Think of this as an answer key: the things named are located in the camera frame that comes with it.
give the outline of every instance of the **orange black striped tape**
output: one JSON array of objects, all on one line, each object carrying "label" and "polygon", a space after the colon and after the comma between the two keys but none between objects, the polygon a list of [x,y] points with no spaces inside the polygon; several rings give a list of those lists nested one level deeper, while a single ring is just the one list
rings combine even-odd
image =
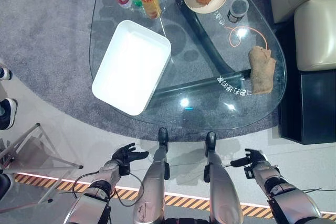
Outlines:
[{"label": "orange black striped tape", "polygon": [[[26,185],[50,188],[52,185],[56,183],[57,179],[38,177],[38,175],[32,176],[25,174],[15,174],[15,181]],[[72,180],[63,179],[56,186],[56,189],[71,191],[73,184],[74,183]],[[81,193],[88,187],[89,183],[78,182],[78,184],[75,186],[75,191]],[[122,187],[116,187],[116,190],[121,199],[135,200],[138,195],[137,190],[123,189]],[[210,211],[210,205],[208,199],[165,193],[164,200],[167,206]],[[240,206],[242,208],[244,216],[259,217],[266,219],[273,218],[272,212],[269,207],[258,206],[254,204],[240,204]],[[336,213],[322,212],[322,217],[336,221]]]}]

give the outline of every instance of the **white tray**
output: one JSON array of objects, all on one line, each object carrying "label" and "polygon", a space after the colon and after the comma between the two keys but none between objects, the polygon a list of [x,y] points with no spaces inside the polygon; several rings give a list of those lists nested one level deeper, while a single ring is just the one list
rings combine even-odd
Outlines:
[{"label": "white tray", "polygon": [[152,98],[170,52],[167,38],[122,21],[93,81],[94,96],[129,115],[139,115]]}]

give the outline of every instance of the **person's foot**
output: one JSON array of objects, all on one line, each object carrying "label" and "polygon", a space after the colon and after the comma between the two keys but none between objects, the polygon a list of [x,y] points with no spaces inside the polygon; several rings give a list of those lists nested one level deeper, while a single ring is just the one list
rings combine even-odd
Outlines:
[{"label": "person's foot", "polygon": [[12,75],[12,72],[8,68],[0,67],[0,81],[10,80]]},{"label": "person's foot", "polygon": [[17,102],[13,99],[6,98],[0,102],[0,106],[5,111],[5,113],[0,116],[0,130],[7,130],[14,124]]}]

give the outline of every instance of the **brown towel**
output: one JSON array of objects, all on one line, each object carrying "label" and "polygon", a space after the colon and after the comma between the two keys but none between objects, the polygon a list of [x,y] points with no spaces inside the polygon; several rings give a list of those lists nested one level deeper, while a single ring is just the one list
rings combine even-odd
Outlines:
[{"label": "brown towel", "polygon": [[273,89],[273,75],[276,60],[271,58],[271,50],[255,46],[248,53],[251,65],[252,93],[264,94]]}]

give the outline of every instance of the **glass table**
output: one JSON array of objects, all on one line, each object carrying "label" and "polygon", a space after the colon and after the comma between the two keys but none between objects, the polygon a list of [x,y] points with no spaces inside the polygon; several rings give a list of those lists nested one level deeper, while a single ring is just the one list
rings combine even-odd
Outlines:
[{"label": "glass table", "polygon": [[[167,37],[172,51],[146,110],[138,116],[119,111],[121,114],[146,123],[194,130],[235,129],[259,121],[282,99],[285,60],[275,35],[251,0],[247,0],[249,9],[241,21],[229,21],[233,1],[226,0],[213,13],[197,14],[183,0],[160,0],[163,12],[152,20],[141,8],[124,9],[116,0],[96,0],[90,37],[92,77],[116,26],[129,19]],[[267,94],[251,92],[248,53],[256,45],[269,48],[277,61],[274,87]]]}]

